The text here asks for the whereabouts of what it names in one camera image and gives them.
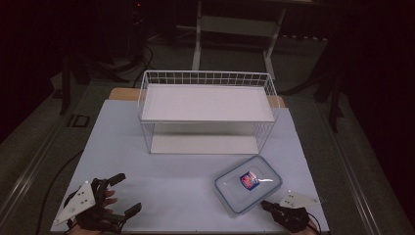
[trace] robotic hand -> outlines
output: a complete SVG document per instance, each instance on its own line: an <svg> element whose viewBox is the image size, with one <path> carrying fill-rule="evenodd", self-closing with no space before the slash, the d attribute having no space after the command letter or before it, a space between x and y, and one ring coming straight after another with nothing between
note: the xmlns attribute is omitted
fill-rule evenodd
<svg viewBox="0 0 415 235"><path fill-rule="evenodd" d="M275 222L281 224L292 233L303 231L310 221L305 208L289 209L283 208L278 204L262 201L262 208L272 214Z"/></svg>
<svg viewBox="0 0 415 235"><path fill-rule="evenodd" d="M124 215L114 214L104 208L108 185L116 185L125 179L125 174L120 173L110 179L94 178L91 184L85 182L77 191L68 196L64 203L64 209L55 219L58 225L68 221L69 229L72 228L75 216L77 224L82 229L99 230L119 234L127 219L141 210L141 203L124 212Z"/></svg>

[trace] white wire basket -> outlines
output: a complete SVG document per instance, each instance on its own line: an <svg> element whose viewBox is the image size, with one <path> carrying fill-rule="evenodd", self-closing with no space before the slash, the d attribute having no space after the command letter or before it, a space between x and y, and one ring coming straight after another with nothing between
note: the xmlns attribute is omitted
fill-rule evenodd
<svg viewBox="0 0 415 235"><path fill-rule="evenodd" d="M147 70L138 100L153 154L259 154L280 109L260 72Z"/></svg>

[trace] table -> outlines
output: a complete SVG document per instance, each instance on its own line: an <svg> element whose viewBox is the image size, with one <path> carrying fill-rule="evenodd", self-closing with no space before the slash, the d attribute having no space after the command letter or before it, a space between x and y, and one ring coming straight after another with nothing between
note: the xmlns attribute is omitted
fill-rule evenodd
<svg viewBox="0 0 415 235"><path fill-rule="evenodd" d="M137 117L135 90L116 89L105 101L83 155L70 181L69 193L85 180L125 173L113 187L123 213L140 202L143 209L124 225L128 233L284 233L269 212L257 206L230 216L214 193L214 179L250 155L150 155ZM279 202L288 190L318 198L293 120L287 108L280 116L261 155L283 178L280 190L267 199ZM307 208L323 231L329 227L321 205ZM62 232L64 224L51 231Z"/></svg>

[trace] clear plastic container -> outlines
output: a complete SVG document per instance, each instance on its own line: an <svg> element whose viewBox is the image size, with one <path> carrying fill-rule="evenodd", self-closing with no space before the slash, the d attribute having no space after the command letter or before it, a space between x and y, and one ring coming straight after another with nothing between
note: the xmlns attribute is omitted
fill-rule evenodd
<svg viewBox="0 0 415 235"><path fill-rule="evenodd" d="M282 183L280 175L262 156L253 156L214 181L220 200L235 215L248 212Z"/></svg>

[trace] metal stand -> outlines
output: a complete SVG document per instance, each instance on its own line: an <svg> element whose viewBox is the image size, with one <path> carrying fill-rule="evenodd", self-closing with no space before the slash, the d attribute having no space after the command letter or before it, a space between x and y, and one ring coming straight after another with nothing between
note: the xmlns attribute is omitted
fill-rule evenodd
<svg viewBox="0 0 415 235"><path fill-rule="evenodd" d="M275 79L274 68L272 68L271 55L278 38L278 33L280 32L285 13L286 9L282 9L278 21L276 23L203 16L202 1L199 1L198 18L196 25L196 46L195 53L193 56L192 71L198 71L200 67L202 52L202 31L214 31L252 36L266 36L270 37L271 41L269 43L269 47L263 52L263 60L265 62L266 72L269 73L273 79Z"/></svg>

